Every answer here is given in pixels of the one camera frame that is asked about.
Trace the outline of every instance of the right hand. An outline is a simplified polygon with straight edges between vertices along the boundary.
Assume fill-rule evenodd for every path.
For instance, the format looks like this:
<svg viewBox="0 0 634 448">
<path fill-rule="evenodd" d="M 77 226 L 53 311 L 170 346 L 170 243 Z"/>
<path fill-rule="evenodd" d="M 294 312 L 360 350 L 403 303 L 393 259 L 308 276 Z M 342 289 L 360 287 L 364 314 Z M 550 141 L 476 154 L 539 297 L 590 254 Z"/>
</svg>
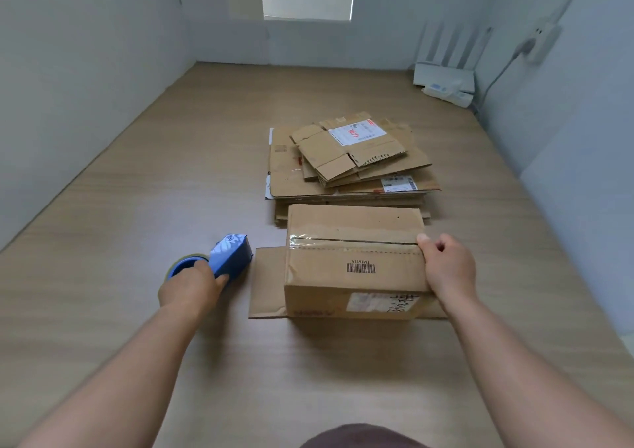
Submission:
<svg viewBox="0 0 634 448">
<path fill-rule="evenodd" d="M 477 300 L 476 261 L 471 251 L 449 234 L 441 234 L 436 241 L 419 234 L 416 242 L 425 257 L 427 282 L 445 311 L 461 300 Z"/>
</svg>

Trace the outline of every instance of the left hand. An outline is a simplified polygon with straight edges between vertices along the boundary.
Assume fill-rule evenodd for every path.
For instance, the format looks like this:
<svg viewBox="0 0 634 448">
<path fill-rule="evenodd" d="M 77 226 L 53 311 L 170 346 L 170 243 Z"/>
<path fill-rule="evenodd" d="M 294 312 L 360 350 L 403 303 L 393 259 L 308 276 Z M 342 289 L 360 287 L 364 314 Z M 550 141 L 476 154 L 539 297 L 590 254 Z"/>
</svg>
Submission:
<svg viewBox="0 0 634 448">
<path fill-rule="evenodd" d="M 228 274 L 215 279 L 209 264 L 198 260 L 194 267 L 182 270 L 163 283 L 158 291 L 158 301 L 162 308 L 174 308 L 201 322 L 216 306 L 227 281 Z"/>
</svg>

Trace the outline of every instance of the flattened cardboard box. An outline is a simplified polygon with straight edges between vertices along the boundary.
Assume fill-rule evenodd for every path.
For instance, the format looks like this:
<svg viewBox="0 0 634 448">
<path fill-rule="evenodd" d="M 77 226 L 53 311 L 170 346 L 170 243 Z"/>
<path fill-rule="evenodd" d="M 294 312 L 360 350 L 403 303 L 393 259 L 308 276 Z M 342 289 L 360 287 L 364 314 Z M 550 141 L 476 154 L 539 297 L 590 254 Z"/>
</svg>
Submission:
<svg viewBox="0 0 634 448">
<path fill-rule="evenodd" d="M 309 124 L 290 138 L 324 183 L 405 153 L 367 112 Z"/>
<path fill-rule="evenodd" d="M 258 247 L 252 261 L 253 278 L 249 318 L 287 318 L 284 299 L 284 261 L 286 247 Z M 436 298 L 423 302 L 418 319 L 446 319 L 447 315 Z"/>
<path fill-rule="evenodd" d="M 414 319 L 432 298 L 416 244 L 424 230 L 417 209 L 291 205 L 284 280 L 288 315 Z"/>
<path fill-rule="evenodd" d="M 407 150 L 405 155 L 392 157 L 382 163 L 372 164 L 360 172 L 355 172 L 350 176 L 334 179 L 326 183 L 327 187 L 343 186 L 345 184 L 379 179 L 385 176 L 393 176 L 397 172 L 411 171 L 416 168 L 431 166 L 432 162 L 428 156 L 416 146 L 411 127 L 407 124 L 393 124 L 389 119 L 382 119 L 378 122 L 385 126 L 385 130 L 392 134 Z"/>
<path fill-rule="evenodd" d="M 348 184 L 338 188 L 325 188 L 317 182 L 305 182 L 301 153 L 290 139 L 294 128 L 274 128 L 270 138 L 269 153 L 269 188 L 271 197 L 287 197 L 294 201 L 307 201 L 321 197 L 331 199 L 331 196 L 341 196 L 339 199 L 354 199 L 362 196 L 390 197 L 403 192 L 386 192 L 380 179 Z M 407 173 L 412 177 L 416 187 L 411 192 L 430 192 L 440 190 L 440 185 L 434 177 L 431 167 L 414 169 Z"/>
</svg>

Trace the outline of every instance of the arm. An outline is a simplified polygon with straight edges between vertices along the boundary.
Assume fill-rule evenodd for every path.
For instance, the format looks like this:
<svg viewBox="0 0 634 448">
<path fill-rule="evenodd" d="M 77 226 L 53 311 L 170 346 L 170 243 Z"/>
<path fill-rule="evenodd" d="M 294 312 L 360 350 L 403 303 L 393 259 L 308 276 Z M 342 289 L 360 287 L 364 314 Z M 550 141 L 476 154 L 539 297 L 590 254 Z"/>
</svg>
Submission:
<svg viewBox="0 0 634 448">
<path fill-rule="evenodd" d="M 185 350 L 226 281 L 214 280 L 209 265 L 197 261 L 163 284 L 156 314 L 20 448 L 151 447 Z"/>
<path fill-rule="evenodd" d="M 634 430 L 531 351 L 476 295 L 469 250 L 443 234 L 418 245 L 433 291 L 508 448 L 634 447 Z"/>
</svg>

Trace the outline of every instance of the wooden floor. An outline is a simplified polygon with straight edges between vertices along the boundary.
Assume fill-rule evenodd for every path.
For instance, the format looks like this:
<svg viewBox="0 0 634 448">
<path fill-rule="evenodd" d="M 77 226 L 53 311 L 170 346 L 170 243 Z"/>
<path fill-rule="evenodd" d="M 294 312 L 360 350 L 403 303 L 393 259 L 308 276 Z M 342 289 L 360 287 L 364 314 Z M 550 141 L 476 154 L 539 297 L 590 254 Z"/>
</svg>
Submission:
<svg viewBox="0 0 634 448">
<path fill-rule="evenodd" d="M 482 298 L 634 421 L 634 362 L 473 116 L 411 74 L 199 64 L 0 255 L 0 446 L 157 308 L 171 262 L 230 232 L 276 246 L 269 127 L 368 110 L 410 123 L 444 190 L 432 235 L 474 252 Z M 438 448 L 500 446 L 443 321 L 248 320 L 234 286 L 187 351 L 158 447 L 298 447 L 376 423 Z"/>
</svg>

